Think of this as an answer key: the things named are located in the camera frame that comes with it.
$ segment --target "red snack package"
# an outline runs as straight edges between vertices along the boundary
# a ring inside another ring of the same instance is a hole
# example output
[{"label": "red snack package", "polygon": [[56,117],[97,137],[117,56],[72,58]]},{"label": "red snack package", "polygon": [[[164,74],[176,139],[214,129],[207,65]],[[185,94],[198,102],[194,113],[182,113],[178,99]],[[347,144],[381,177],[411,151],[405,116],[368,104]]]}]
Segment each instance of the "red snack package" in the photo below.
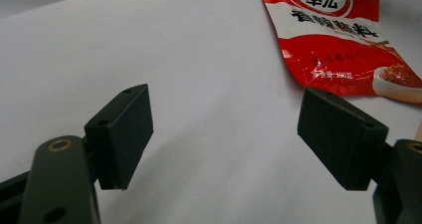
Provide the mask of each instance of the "red snack package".
[{"label": "red snack package", "polygon": [[422,104],[422,80],[379,30],[379,0],[264,0],[303,86]]}]

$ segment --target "white background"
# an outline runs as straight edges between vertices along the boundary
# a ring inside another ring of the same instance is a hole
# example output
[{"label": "white background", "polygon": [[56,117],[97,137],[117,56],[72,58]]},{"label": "white background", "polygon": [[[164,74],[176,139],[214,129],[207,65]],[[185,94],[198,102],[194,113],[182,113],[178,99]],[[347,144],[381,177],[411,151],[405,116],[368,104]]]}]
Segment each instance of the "white background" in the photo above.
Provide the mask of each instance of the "white background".
[{"label": "white background", "polygon": [[[262,0],[63,0],[8,14],[0,180],[148,83],[155,133],[129,188],[99,191],[103,223],[375,223],[375,184],[343,190],[297,136],[303,89]],[[421,0],[381,0],[383,34],[420,77],[421,28]],[[390,144],[422,118],[389,99],[346,99],[390,127]]]}]

